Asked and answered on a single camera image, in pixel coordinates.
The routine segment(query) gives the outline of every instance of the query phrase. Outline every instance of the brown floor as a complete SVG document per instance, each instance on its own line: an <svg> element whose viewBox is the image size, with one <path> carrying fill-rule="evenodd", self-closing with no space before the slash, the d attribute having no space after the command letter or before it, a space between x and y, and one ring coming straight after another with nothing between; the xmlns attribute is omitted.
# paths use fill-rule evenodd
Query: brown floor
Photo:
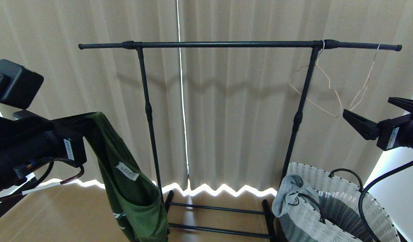
<svg viewBox="0 0 413 242"><path fill-rule="evenodd" d="M214 197L206 192L182 196L175 191L174 202L262 210L263 198L244 192L234 197L222 192ZM170 223L218 227L253 233L267 233L264 217L256 214L171 206ZM265 239L171 228L170 242L241 241ZM105 190L71 184L30 194L0 218L0 242L109 242L127 241L108 205Z"/></svg>

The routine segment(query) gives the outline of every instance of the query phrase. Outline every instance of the basket handle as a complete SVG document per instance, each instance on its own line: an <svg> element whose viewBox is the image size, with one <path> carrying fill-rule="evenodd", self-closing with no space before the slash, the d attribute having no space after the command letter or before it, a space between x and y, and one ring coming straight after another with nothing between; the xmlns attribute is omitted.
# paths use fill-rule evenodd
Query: basket handle
<svg viewBox="0 0 413 242"><path fill-rule="evenodd" d="M352 173L354 176L356 176L357 180L359 181L359 192L362 192L362 191L363 191L363 182L362 182L362 179L360 179L360 176L357 175L356 172L354 172L354 171L352 171L352 170L349 170L349 169L340 168L340 169L332 170L332 172L329 174L329 177L333 177L333 176L334 176L334 173L337 172L337 171L350 172L350 173Z"/></svg>
<svg viewBox="0 0 413 242"><path fill-rule="evenodd" d="M316 200L314 200L312 197L310 197L310 196L308 196L308 195L306 195L306 194L299 193L298 196L302 196L302 197L304 197L304 198L309 199L312 203L314 203L314 204L318 207L318 209L320 210L320 222L322 222L323 224L325 224L326 222L325 222L325 220L324 220L324 211L323 211L323 208L320 206L320 204L319 204Z"/></svg>

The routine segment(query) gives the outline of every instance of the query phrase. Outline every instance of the dark green clothing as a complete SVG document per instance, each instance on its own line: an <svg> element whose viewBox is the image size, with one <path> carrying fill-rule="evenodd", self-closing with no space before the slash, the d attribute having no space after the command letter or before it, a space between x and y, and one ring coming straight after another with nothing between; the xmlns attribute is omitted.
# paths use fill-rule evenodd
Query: dark green clothing
<svg viewBox="0 0 413 242"><path fill-rule="evenodd" d="M105 115L90 114L96 124L84 135L98 158L111 209L131 242L167 241L168 221L159 189L139 170L124 141Z"/></svg>

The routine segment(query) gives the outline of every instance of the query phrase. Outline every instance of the laundry basket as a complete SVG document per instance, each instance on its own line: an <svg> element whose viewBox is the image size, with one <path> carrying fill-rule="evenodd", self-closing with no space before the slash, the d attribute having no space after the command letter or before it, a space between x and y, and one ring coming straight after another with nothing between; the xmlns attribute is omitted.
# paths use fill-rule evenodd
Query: laundry basket
<svg viewBox="0 0 413 242"><path fill-rule="evenodd" d="M372 237L359 216L360 186L331 173L306 164L290 163L287 175L299 175L309 182L320 198L317 212L305 196L299 196L289 212L279 218L289 242L371 242ZM400 242L389 215L369 193L363 200L363 212L375 235L382 242Z"/></svg>

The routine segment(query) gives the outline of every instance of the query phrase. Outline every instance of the curtain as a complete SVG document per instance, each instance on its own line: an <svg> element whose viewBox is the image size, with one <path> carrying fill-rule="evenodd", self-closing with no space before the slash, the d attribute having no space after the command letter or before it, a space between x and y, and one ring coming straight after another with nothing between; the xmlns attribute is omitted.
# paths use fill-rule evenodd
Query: curtain
<svg viewBox="0 0 413 242"><path fill-rule="evenodd" d="M413 92L413 1L180 1L182 41L322 40L402 44L379 51L363 101L353 111L374 121L402 111L390 96ZM278 187L311 49L182 49L191 187ZM348 109L375 50L325 50L318 65ZM339 112L327 79L315 69L308 98ZM343 118L307 102L291 161L366 180L381 150Z"/></svg>
<svg viewBox="0 0 413 242"><path fill-rule="evenodd" d="M127 40L178 41L174 1L0 1L0 59L44 76L28 110L47 119L105 113L141 170L156 180L136 51L79 50L79 43ZM187 186L179 52L146 49L145 65L160 174L164 185ZM0 105L5 117L15 109ZM83 181L102 182L96 157L87 150ZM50 178L77 173L56 164Z"/></svg>

